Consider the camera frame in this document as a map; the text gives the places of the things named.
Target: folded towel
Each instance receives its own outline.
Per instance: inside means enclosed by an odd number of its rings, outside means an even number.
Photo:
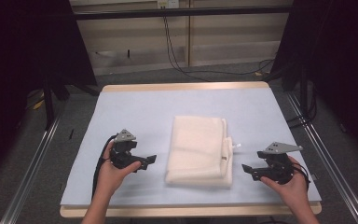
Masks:
[[[231,186],[232,141],[224,119],[175,117],[166,182]]]

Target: gray carpet floor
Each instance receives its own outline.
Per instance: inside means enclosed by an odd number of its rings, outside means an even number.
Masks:
[[[225,71],[244,73],[258,69],[258,63],[214,65],[194,68],[194,70]],[[97,77],[100,90],[108,84],[130,83],[170,83],[199,81],[254,81],[261,77],[251,75],[224,75],[202,72],[184,75],[173,69],[139,72],[132,74],[113,74]],[[286,92],[282,91],[281,81],[269,83],[287,119],[296,116]],[[65,182],[70,173],[77,151],[92,117],[97,97],[90,96],[75,88],[68,87],[72,93],[65,102],[58,128],[52,138],[37,176],[28,194],[17,223],[79,223],[80,219],[63,218],[60,215],[60,200]],[[358,144],[348,133],[340,129],[340,121],[329,109],[323,99],[318,99],[318,114],[312,121],[337,167],[344,175],[358,197]],[[34,152],[44,134],[46,125],[44,106],[37,110],[28,109],[22,119],[16,140],[11,150],[2,155],[0,163],[0,220],[7,210],[13,195],[21,183]],[[307,133],[302,127],[292,129],[296,141],[305,150],[302,155],[313,175],[315,184],[322,196],[323,211],[317,217],[321,223],[356,223],[351,211],[342,199],[324,164],[314,149]],[[292,216],[273,217],[275,220],[296,223]],[[271,221],[271,217],[222,217],[222,218],[108,218],[107,223],[261,223]]]

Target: table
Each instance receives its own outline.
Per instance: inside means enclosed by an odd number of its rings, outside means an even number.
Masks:
[[[105,93],[137,92],[137,91],[143,91],[143,92],[199,91],[199,90],[217,91],[217,90],[248,90],[248,89],[252,89],[252,90],[259,89],[259,90],[268,91],[269,86],[265,82],[215,82],[215,83],[111,85],[111,86],[104,87],[103,93],[104,92]],[[318,214],[322,211],[322,207],[319,201],[314,200],[310,202],[311,209],[315,214]],[[83,205],[62,205],[60,212],[63,217],[83,217],[86,211],[87,211],[87,206],[83,204]],[[108,217],[222,217],[222,216],[268,216],[268,215],[284,215],[284,214],[291,214],[291,212],[288,209],[288,207],[282,203],[158,204],[158,202],[152,205],[147,205],[147,204],[111,205],[109,206],[108,211],[106,213]]]

